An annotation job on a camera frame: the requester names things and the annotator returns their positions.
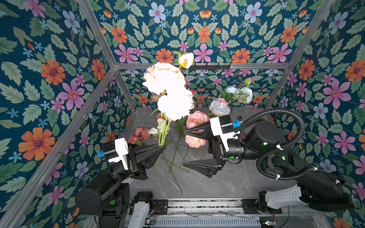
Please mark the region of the pink carnation stem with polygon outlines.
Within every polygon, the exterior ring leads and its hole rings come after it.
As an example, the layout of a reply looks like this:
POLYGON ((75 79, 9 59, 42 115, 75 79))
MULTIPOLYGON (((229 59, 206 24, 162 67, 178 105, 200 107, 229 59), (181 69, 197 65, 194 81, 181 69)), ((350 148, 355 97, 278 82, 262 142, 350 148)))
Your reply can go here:
POLYGON ((135 133, 129 138, 129 144, 141 146, 143 140, 149 139, 150 133, 148 128, 136 128, 135 133))

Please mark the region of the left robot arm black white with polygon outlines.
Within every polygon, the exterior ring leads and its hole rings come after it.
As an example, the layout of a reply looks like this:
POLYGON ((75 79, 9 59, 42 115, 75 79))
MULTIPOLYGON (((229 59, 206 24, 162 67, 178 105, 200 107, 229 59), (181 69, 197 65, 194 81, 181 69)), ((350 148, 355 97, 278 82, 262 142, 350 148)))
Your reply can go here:
POLYGON ((147 180, 146 171, 157 162, 165 146, 136 146, 124 138, 103 144, 97 158, 111 165, 101 171, 75 196, 81 214, 94 216, 99 228, 146 228, 153 226, 153 216, 166 215, 168 200, 155 199, 152 192, 138 192, 130 197, 130 180, 147 180))

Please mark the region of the large white rose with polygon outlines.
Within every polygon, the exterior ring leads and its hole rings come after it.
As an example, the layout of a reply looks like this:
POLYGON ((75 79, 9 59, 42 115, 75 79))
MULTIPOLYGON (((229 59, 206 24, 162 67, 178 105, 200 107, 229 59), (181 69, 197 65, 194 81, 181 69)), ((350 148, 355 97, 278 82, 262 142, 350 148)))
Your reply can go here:
POLYGON ((209 105, 209 110, 211 111, 211 115, 218 117, 229 115, 231 112, 230 107, 225 102, 219 100, 212 101, 209 105))

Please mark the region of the cream peony bunch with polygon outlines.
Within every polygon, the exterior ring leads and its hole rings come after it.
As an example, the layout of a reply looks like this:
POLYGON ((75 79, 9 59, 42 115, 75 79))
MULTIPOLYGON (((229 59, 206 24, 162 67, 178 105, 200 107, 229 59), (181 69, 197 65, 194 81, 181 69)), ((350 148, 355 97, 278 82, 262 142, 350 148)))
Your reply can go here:
POLYGON ((158 119, 158 144, 165 144, 171 122, 180 120, 190 114, 194 108, 193 93, 185 87, 186 80, 181 68, 189 69, 194 63, 193 53, 180 53, 179 66, 170 63, 156 63, 144 73, 143 85, 159 96, 157 109, 161 113, 158 119))

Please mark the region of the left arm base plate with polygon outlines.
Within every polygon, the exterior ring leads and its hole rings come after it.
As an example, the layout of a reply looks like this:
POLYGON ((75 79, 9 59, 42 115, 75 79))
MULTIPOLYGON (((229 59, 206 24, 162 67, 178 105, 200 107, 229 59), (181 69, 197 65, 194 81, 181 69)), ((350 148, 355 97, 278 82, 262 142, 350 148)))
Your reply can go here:
POLYGON ((154 215, 167 215, 169 200, 155 199, 154 200, 154 215))

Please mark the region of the white flower spray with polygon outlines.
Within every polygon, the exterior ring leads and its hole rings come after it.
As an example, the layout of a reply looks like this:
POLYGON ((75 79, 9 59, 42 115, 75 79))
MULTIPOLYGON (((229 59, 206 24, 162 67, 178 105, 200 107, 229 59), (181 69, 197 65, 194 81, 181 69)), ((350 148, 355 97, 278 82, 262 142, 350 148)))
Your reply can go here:
POLYGON ((228 86, 220 91, 220 98, 223 98, 228 105, 248 105, 253 100, 251 84, 252 79, 248 78, 239 87, 228 86))

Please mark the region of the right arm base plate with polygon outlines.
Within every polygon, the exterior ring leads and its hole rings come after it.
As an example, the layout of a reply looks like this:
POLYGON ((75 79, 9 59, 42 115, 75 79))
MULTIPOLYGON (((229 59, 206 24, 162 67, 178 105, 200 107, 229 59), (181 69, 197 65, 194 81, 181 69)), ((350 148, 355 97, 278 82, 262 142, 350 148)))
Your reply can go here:
POLYGON ((242 208, 245 214, 282 214, 282 209, 272 209, 266 204, 259 204, 258 199, 242 199, 242 208))

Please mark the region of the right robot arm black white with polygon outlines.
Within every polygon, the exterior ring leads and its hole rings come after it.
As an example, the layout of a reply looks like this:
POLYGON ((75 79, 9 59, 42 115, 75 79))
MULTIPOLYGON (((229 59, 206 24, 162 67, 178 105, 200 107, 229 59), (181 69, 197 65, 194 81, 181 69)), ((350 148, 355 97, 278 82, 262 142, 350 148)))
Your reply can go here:
POLYGON ((354 207, 351 195, 344 191, 345 179, 338 172, 328 173, 294 153, 291 147, 304 135, 305 123, 298 112, 275 108, 259 112, 247 120, 233 121, 229 115, 215 117, 187 129, 185 135, 206 140, 211 159, 188 161, 183 165, 211 178, 229 162, 239 164, 254 160, 259 173, 276 181, 294 180, 292 187, 279 191, 262 191, 248 208, 272 213, 283 207, 307 206, 322 212, 354 207), (297 134, 289 140, 282 129, 266 121, 265 116, 284 114, 292 117, 297 134))

